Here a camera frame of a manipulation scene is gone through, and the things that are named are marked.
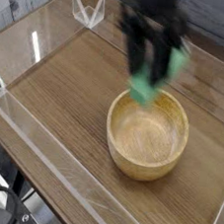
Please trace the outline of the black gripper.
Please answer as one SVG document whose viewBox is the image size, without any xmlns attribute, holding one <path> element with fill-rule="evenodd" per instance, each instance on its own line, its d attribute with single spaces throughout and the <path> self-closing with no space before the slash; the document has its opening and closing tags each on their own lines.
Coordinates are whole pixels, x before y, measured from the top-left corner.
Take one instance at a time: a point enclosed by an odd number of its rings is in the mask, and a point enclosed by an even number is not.
<svg viewBox="0 0 224 224">
<path fill-rule="evenodd" d="M 187 34 L 187 16 L 178 7 L 179 0 L 128 0 L 121 4 L 121 29 L 127 35 L 129 73 L 136 74 L 144 63 L 145 38 L 156 31 L 146 18 L 158 22 L 163 34 L 154 43 L 150 85 L 156 86 L 168 72 L 172 47 L 182 47 Z"/>
</svg>

